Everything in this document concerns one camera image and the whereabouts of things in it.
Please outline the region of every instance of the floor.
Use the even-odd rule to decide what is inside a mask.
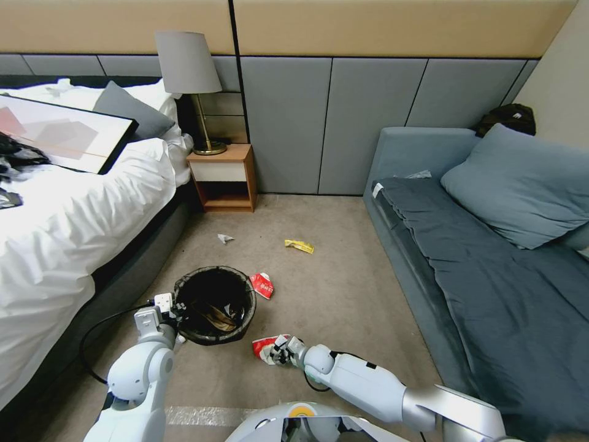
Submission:
[[[217,233],[235,240],[223,245]],[[284,247],[287,238],[310,242],[315,253]],[[441,382],[361,198],[263,195],[254,214],[195,215],[144,299],[171,291],[178,278],[207,265],[229,265],[246,274],[264,271],[275,292],[269,301],[258,297],[241,341],[213,347],[188,342],[177,350],[166,406],[172,407],[171,414],[191,419],[184,419],[190,425],[169,421],[166,441],[224,440],[243,409],[288,401],[317,401],[366,415],[332,392],[314,392],[297,369],[267,366],[254,358],[251,341],[264,336],[292,333],[307,344],[358,354],[408,386]],[[105,376],[135,340],[130,317],[116,322],[89,349],[96,371]],[[72,364],[31,405],[15,439],[83,440],[105,393],[104,386]],[[204,415],[215,425],[202,425]],[[381,425],[408,440],[422,440],[400,425]],[[438,434],[426,437],[428,442],[440,440]]]

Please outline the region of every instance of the framed picture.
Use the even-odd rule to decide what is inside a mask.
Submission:
[[[70,169],[105,174],[136,129],[130,118],[0,95],[0,131]]]

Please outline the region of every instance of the brass lamp base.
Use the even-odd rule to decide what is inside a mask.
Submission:
[[[217,155],[227,150],[227,145],[220,141],[205,141],[198,149],[196,146],[193,147],[192,151],[197,155]]]

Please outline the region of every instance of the lamp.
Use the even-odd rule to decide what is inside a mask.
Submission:
[[[160,58],[161,75],[166,92],[196,94],[198,113],[201,116],[205,142],[199,155],[215,155],[227,149],[225,143],[211,141],[202,111],[201,93],[219,92],[221,83],[210,55],[204,34],[181,31],[157,31],[155,42]]]

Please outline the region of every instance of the yellow sticker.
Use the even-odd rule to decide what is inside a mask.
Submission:
[[[302,250],[303,252],[307,252],[308,254],[313,254],[313,251],[315,250],[315,248],[311,246],[308,242],[295,241],[294,239],[285,239],[284,246],[294,247],[295,249]]]
[[[288,417],[316,416],[317,413],[307,404],[298,403],[288,411]]]

